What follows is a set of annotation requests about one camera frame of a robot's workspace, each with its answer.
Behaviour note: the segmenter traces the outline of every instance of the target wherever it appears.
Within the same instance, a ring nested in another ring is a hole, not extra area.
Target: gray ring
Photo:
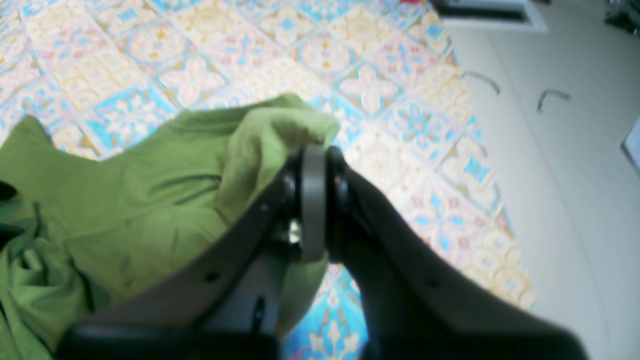
[[[324,146],[307,145],[302,155],[301,176],[303,263],[324,258],[326,232],[326,159]]]

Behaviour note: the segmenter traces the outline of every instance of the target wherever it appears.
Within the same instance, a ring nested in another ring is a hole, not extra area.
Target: patterned tile floor
[[[25,113],[101,160],[185,108],[295,92],[413,230],[492,293],[536,307],[451,39],[397,0],[0,1],[0,142]],[[354,359],[358,287],[332,265],[286,359]]]

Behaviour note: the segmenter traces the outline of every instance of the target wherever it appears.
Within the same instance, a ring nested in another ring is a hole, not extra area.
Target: green cloth
[[[0,360],[50,359],[78,318],[148,289],[216,241],[305,143],[339,129],[286,94],[244,108],[185,111],[132,149],[91,161],[55,149],[25,117],[0,148],[20,191],[0,223],[25,233],[0,253]],[[292,265],[278,328],[308,309],[325,261]]]

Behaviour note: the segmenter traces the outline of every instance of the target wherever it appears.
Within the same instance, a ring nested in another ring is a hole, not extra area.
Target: screw hole
[[[217,272],[210,272],[207,275],[204,276],[204,281],[206,282],[214,282],[216,280],[218,280],[218,278],[220,277],[220,275]]]

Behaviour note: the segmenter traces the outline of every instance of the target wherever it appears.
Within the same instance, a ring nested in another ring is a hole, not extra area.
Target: green fabric
[[[25,117],[0,148],[0,179],[20,191],[0,204],[0,221],[26,230],[0,253],[0,360],[50,359],[70,323],[188,263],[243,213],[291,149],[328,145],[338,129],[287,94],[185,111],[97,162],[55,149],[37,119]],[[308,309],[325,266],[288,269],[283,332]]]

